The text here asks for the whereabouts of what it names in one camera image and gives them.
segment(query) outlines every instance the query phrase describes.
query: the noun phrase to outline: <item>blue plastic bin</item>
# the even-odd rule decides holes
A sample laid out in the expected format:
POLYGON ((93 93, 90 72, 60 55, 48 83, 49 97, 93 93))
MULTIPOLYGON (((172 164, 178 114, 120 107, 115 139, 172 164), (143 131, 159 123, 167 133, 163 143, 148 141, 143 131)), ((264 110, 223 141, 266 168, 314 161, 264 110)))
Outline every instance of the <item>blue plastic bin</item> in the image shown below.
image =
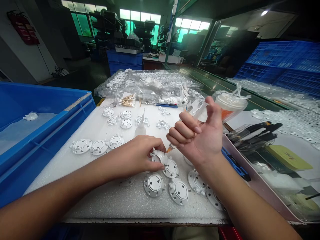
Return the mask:
POLYGON ((31 111, 57 114, 0 155, 1 208, 22 196, 95 104, 90 91, 3 82, 0 103, 0 131, 31 111))
POLYGON ((307 50, 292 68, 320 73, 320 43, 313 43, 312 47, 307 50))
POLYGON ((108 62, 129 63, 142 65, 142 53, 120 53, 116 50, 107 50, 108 62))
POLYGON ((289 68, 312 46, 312 42, 305 41, 260 42, 246 62, 289 68))
POLYGON ((310 96, 320 98, 320 73, 288 69, 274 84, 290 90, 309 93, 310 96))
POLYGON ((129 64, 129 63, 119 63, 119 62, 109 62, 110 73, 116 72, 119 69, 126 70, 131 68, 132 70, 142 70, 142 65, 129 64))
POLYGON ((285 70, 285 68, 261 66, 245 62, 234 78, 250 78, 258 82, 273 83, 285 70))

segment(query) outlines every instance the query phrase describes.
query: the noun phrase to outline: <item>glue bottle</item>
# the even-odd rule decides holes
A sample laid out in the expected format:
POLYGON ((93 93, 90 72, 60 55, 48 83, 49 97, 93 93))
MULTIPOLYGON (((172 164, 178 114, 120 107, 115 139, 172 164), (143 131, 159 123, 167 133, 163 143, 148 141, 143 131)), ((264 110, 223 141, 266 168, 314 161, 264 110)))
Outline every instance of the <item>glue bottle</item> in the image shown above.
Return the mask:
POLYGON ((138 135, 146 135, 147 134, 147 129, 146 127, 144 126, 144 113, 145 113, 145 110, 143 111, 143 115, 142 115, 142 118, 141 118, 141 122, 139 123, 136 131, 134 132, 134 136, 138 136, 138 135))

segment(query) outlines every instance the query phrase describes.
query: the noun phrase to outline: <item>stacked blue crate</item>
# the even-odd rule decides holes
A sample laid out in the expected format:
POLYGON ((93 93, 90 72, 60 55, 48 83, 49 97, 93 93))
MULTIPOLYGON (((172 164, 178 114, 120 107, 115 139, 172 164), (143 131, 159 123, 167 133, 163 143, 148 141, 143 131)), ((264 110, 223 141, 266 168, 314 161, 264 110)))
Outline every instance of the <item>stacked blue crate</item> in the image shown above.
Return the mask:
POLYGON ((142 70, 142 53, 130 54, 108 50, 107 56, 111 75, 119 69, 126 70, 127 68, 131 68, 132 70, 142 70))

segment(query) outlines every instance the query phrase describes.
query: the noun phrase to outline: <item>syringe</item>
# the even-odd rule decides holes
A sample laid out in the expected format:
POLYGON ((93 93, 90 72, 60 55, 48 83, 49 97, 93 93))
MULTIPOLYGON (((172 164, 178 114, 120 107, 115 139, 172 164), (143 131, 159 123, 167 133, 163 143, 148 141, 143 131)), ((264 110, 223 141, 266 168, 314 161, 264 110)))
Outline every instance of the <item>syringe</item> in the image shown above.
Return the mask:
MULTIPOLYGON (((203 102, 203 103, 202 103, 201 107, 197 110, 197 112, 196 112, 196 113, 194 114, 194 116, 193 116, 193 119, 194 119, 194 120, 198 120, 198 118, 200 117, 200 115, 202 114, 203 110, 205 109, 205 107, 206 107, 207 105, 208 105, 208 103, 206 103, 206 102, 203 102)), ((172 151, 172 150, 175 149, 175 148, 176 148, 176 146, 173 145, 172 143, 170 143, 169 148, 168 148, 167 152, 164 154, 164 156, 165 156, 168 152, 172 151)))

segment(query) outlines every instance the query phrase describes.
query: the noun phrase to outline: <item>small white plastic piece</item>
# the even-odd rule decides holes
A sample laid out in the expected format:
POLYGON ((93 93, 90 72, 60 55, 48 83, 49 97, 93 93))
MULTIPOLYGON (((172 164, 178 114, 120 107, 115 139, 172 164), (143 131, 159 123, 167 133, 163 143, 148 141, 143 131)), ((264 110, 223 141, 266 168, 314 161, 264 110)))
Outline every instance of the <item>small white plastic piece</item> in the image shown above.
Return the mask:
POLYGON ((27 121, 32 121, 32 120, 35 120, 38 118, 38 114, 36 114, 35 112, 31 112, 27 115, 25 115, 25 117, 23 117, 24 120, 27 120, 27 121))
POLYGON ((153 150, 150 155, 152 156, 153 162, 161 162, 163 165, 168 163, 167 155, 165 155, 165 153, 160 150, 153 150))
POLYGON ((92 146, 92 141, 90 139, 80 139, 79 141, 73 141, 70 148, 74 154, 83 154, 90 150, 92 146))
POLYGON ((181 206, 188 202, 189 190, 180 178, 172 178, 168 184, 169 194, 172 200, 181 206))
POLYGON ((109 148, 115 149, 116 147, 120 147, 124 143, 124 139, 122 135, 117 133, 117 135, 114 135, 110 141, 109 141, 109 148))
POLYGON ((134 182, 134 180, 136 180, 136 175, 121 180, 120 186, 122 186, 122 187, 130 186, 134 182))
POLYGON ((120 127, 123 128, 123 129, 128 129, 128 128, 131 128, 132 127, 132 122, 131 122, 131 119, 123 119, 120 123, 120 127))
POLYGON ((172 157, 169 157, 167 164, 164 164, 165 169, 162 170, 163 174, 168 178, 175 178, 179 176, 179 168, 175 161, 172 160, 172 157))
POLYGON ((144 190, 150 197, 159 197, 164 191, 163 180, 159 173, 150 172, 146 174, 143 182, 144 190))
POLYGON ((207 185, 196 170, 192 170, 188 173, 188 183, 193 191, 202 196, 206 195, 207 185))
POLYGON ((187 163, 189 166, 192 166, 192 167, 193 167, 192 162, 190 162, 188 158, 186 158, 185 156, 183 156, 183 158, 184 158, 184 160, 186 161, 186 163, 187 163))
POLYGON ((92 144, 90 152, 92 155, 99 156, 99 155, 104 154, 107 151, 107 149, 108 149, 107 140, 106 139, 105 140, 98 140, 92 144))
POLYGON ((213 193, 213 190, 207 186, 206 196, 209 202, 218 210, 223 211, 223 205, 216 199, 216 195, 213 193))
POLYGON ((113 116, 113 114, 114 114, 113 108, 107 107, 103 110, 102 116, 111 117, 113 116))
POLYGON ((121 118, 131 118, 131 112, 129 112, 128 110, 120 112, 120 117, 121 118))

